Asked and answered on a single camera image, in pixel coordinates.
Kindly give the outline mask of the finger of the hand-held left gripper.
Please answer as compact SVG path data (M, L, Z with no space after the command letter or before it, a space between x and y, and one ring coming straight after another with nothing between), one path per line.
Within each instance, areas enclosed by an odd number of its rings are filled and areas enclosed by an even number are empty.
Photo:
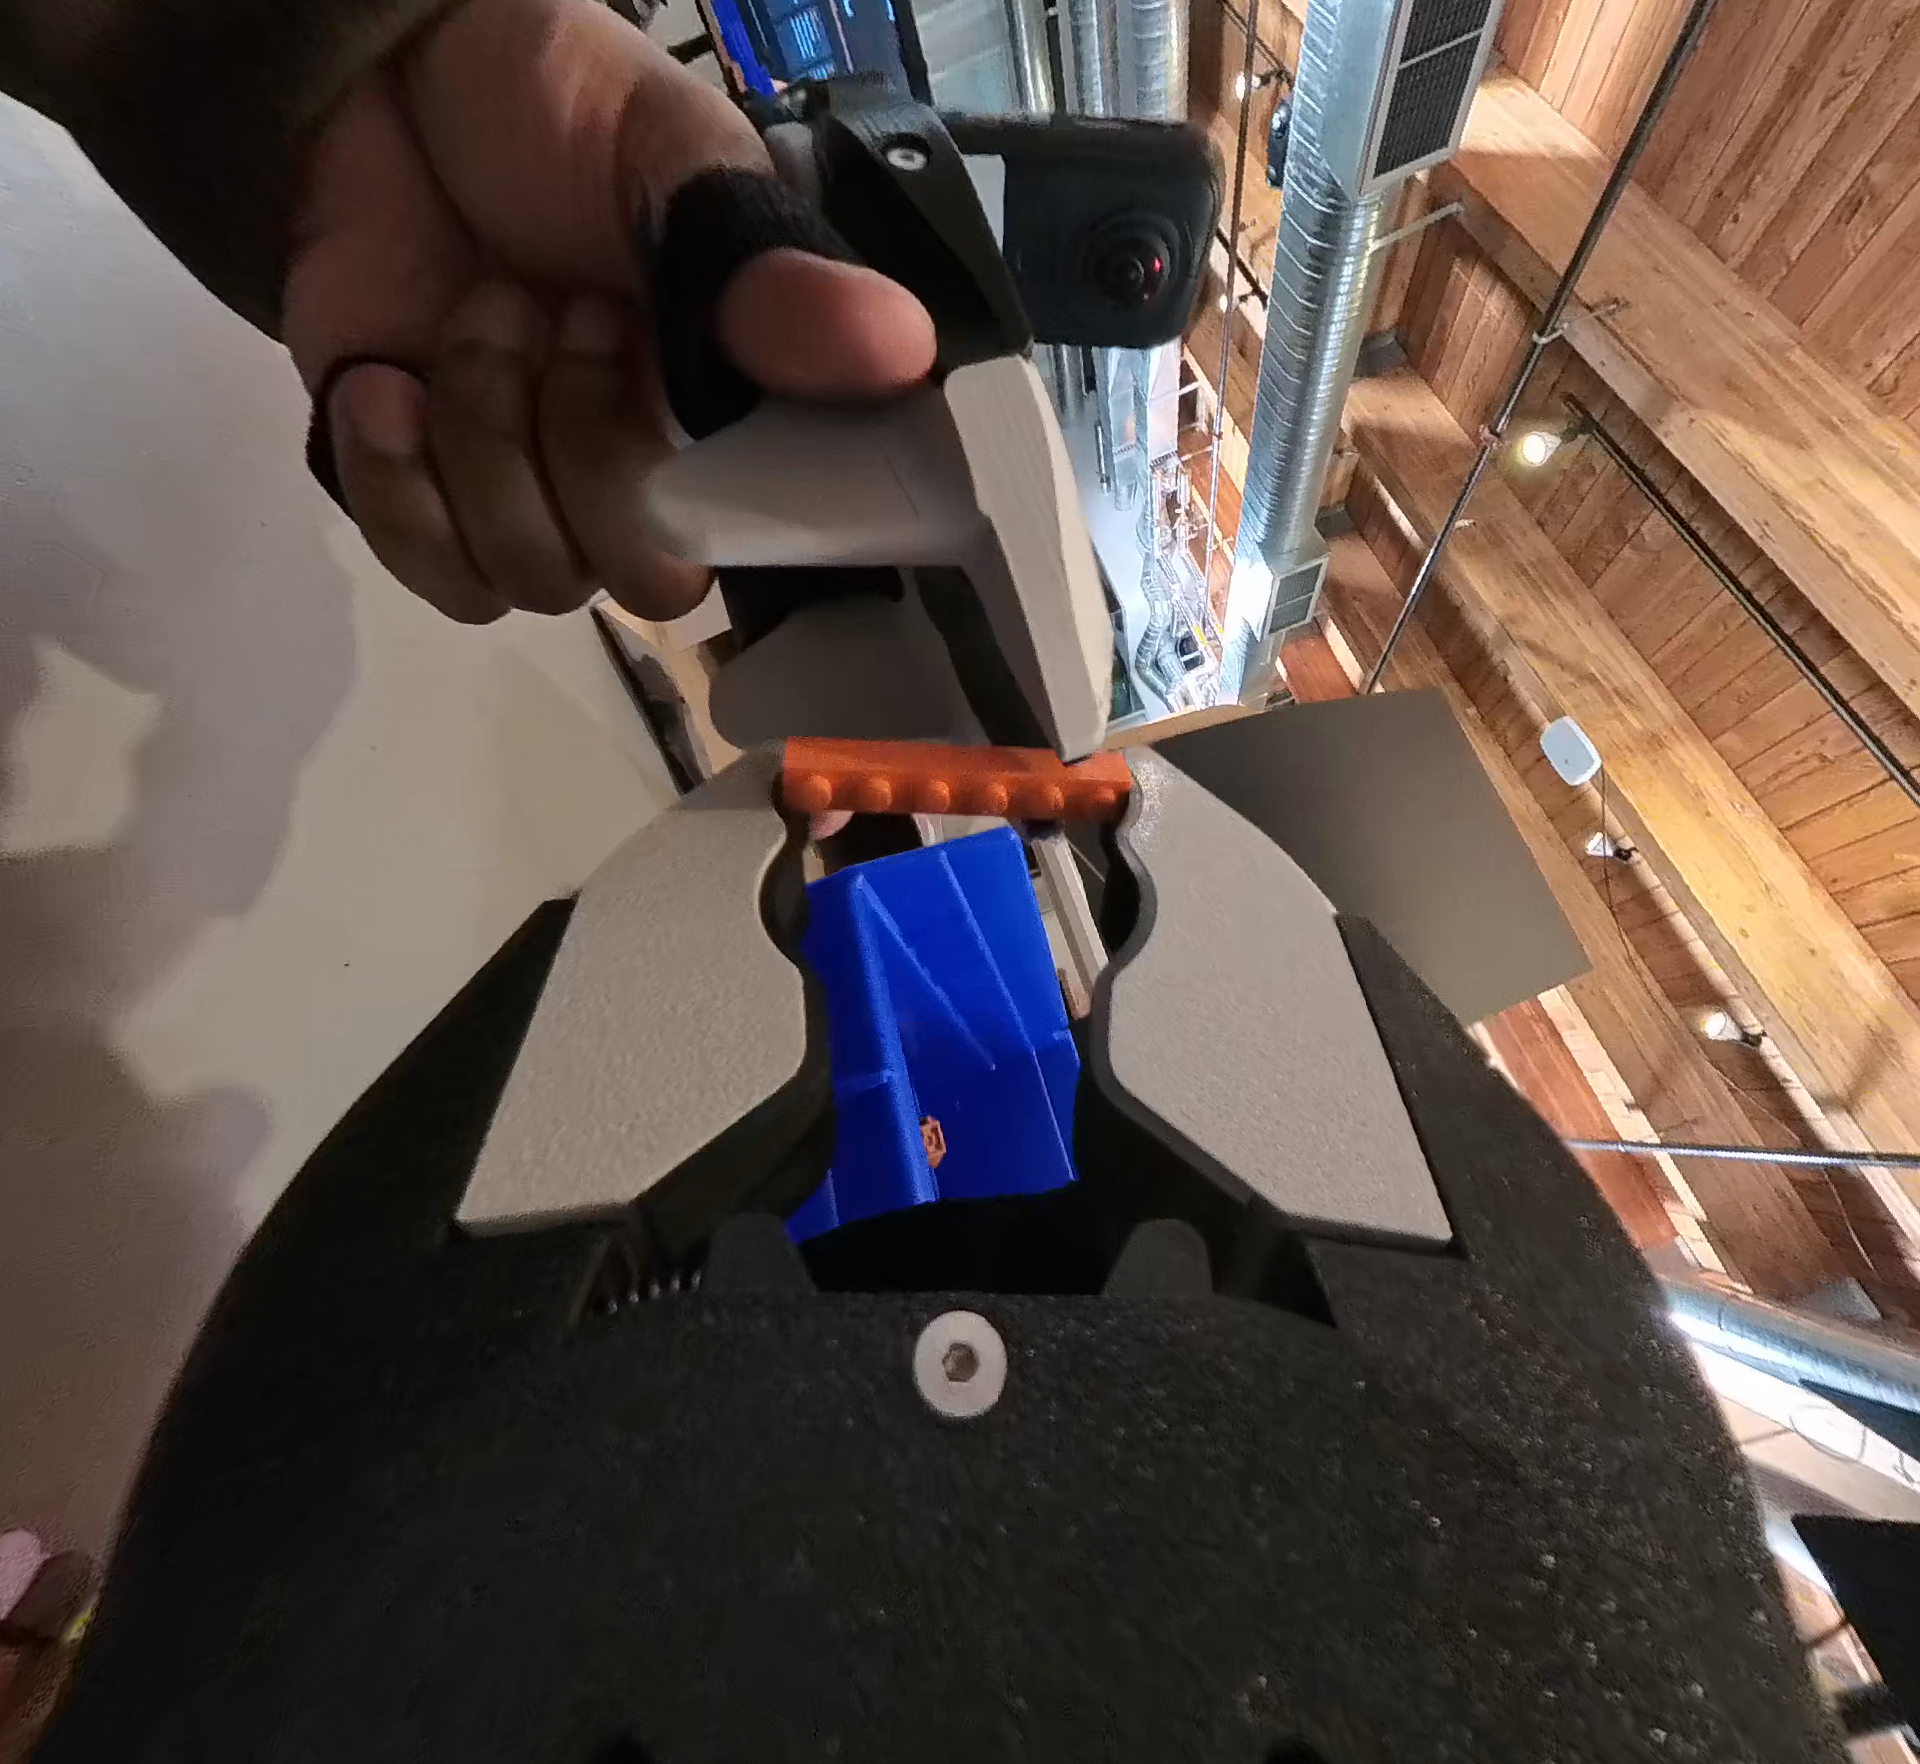
M1111 706L1111 619L1069 444L1035 366L957 369L945 402L984 534L963 574L1043 745L1096 753Z
M711 672L707 717L742 750L800 739L985 743L948 646L916 599L803 607Z

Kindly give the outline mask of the blue plastic bin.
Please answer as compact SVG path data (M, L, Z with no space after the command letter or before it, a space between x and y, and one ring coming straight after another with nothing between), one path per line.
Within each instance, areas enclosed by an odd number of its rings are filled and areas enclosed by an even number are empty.
M834 1142L795 1243L954 1200L1069 1186L1078 1058L1027 845L1000 825L806 888L826 994ZM937 1118L933 1182L914 1150Z

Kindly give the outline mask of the brick chunk with coloured studs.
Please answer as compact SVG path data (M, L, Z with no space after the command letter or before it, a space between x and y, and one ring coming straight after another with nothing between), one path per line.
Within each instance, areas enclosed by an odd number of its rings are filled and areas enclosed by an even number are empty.
M82 1548L49 1547L30 1529L2 1533L4 1714L31 1692L60 1683L82 1635L96 1574L96 1561Z

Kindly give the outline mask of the black stand bar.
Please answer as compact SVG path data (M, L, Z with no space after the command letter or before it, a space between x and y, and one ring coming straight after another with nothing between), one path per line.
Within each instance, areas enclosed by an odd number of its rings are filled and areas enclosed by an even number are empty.
M1835 1698L1850 1740L1918 1732L1918 1524L1794 1514L1793 1529L1880 1681Z

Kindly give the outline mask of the orange toy brick plate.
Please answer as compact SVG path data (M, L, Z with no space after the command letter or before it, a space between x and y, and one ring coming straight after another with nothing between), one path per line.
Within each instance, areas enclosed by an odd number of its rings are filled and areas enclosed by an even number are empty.
M1133 800L1125 757L1078 763L1039 748L789 739L772 780L787 816L980 816L1021 825L1115 825Z

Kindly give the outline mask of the silver air duct with grille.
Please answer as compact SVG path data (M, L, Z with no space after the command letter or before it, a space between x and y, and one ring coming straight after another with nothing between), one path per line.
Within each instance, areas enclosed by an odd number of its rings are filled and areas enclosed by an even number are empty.
M1255 706L1316 605L1316 516L1405 180L1452 157L1506 0L1308 0L1220 686Z

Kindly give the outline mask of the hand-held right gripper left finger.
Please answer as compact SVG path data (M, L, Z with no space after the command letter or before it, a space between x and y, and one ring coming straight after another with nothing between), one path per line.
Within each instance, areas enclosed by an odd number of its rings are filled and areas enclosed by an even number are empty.
M824 990L800 956L781 745L742 753L581 888L458 1207L464 1232L641 1212L658 1241L787 1221L829 1172Z

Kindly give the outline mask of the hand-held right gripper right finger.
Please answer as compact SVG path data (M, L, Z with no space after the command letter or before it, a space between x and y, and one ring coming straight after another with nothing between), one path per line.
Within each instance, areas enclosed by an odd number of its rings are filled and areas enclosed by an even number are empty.
M1405 1250L1452 1224L1325 891L1153 748L1112 827L1132 888L1091 998L1085 1097L1228 1206Z

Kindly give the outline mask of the person's left hand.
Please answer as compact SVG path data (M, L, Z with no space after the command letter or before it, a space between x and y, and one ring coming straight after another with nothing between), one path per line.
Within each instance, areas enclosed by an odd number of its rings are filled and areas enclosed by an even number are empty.
M282 342L328 395L381 566L462 625L645 619L707 570L638 529L673 450L641 246L683 181L770 172L756 129L598 0L468 0L314 147Z

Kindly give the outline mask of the black plywood-edged panel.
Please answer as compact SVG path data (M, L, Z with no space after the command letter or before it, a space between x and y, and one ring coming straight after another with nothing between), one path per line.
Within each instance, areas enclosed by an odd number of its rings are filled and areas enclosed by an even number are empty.
M1366 920L1462 1024L1588 973L1442 693L1284 703L1158 753Z

